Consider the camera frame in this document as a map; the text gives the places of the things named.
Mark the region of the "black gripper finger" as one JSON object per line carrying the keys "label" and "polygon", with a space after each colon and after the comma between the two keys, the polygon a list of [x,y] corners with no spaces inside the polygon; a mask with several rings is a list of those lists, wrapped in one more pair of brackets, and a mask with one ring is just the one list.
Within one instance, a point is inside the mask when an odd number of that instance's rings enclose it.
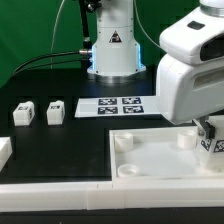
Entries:
{"label": "black gripper finger", "polygon": [[205,117],[201,117],[199,119],[200,130],[199,134],[204,136],[206,139],[214,139],[215,138],[215,127],[211,125]]}

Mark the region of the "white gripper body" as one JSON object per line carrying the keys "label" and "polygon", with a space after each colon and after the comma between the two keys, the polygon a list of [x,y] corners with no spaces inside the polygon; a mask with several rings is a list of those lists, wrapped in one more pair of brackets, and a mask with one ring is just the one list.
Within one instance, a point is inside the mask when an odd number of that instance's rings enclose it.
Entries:
{"label": "white gripper body", "polygon": [[160,46],[156,96],[167,120],[181,124],[224,109],[224,13],[196,8],[161,33]]}

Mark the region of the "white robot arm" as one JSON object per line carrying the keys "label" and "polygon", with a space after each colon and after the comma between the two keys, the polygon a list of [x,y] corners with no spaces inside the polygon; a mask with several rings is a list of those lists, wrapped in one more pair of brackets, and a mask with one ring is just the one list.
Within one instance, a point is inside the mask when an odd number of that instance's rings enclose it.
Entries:
{"label": "white robot arm", "polygon": [[[97,14],[97,40],[82,50],[91,79],[121,83],[146,71],[133,34],[139,20],[135,0],[84,0]],[[224,109],[224,0],[200,6],[165,29],[157,46],[165,52],[157,68],[160,113],[173,124],[195,119],[207,139],[216,135],[208,115]]]}

